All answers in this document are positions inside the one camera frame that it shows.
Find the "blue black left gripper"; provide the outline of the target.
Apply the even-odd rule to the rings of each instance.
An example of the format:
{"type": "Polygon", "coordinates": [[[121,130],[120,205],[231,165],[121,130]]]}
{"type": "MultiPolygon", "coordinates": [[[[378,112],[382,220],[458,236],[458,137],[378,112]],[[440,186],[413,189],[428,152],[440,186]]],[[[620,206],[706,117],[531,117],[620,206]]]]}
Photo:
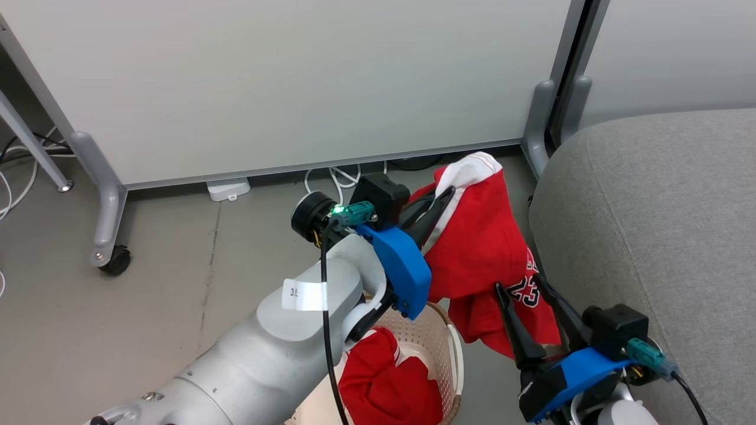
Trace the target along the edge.
{"type": "Polygon", "coordinates": [[[432,187],[426,194],[405,205],[403,218],[408,218],[408,233],[396,226],[383,231],[376,231],[367,225],[356,227],[356,233],[373,246],[392,284],[397,296],[397,310],[410,320],[415,320],[423,312],[431,285],[431,270],[421,249],[431,237],[455,192],[456,187],[450,186],[437,195],[432,187]]]}

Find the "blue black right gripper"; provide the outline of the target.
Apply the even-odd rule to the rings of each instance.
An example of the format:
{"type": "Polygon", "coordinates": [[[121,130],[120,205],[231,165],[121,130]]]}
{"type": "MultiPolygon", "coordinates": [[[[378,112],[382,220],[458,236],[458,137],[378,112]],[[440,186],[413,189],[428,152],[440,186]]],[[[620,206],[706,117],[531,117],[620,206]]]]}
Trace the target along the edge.
{"type": "Polygon", "coordinates": [[[569,350],[578,351],[548,368],[538,368],[545,360],[545,348],[531,337],[502,284],[495,283],[494,290],[503,326],[516,366],[521,370],[519,411],[528,423],[544,420],[549,414],[570,403],[576,395],[632,364],[632,360],[626,356],[612,360],[593,347],[586,348],[591,339],[591,329],[584,325],[581,315],[541,274],[534,275],[534,282],[564,333],[563,344],[569,350]]]}

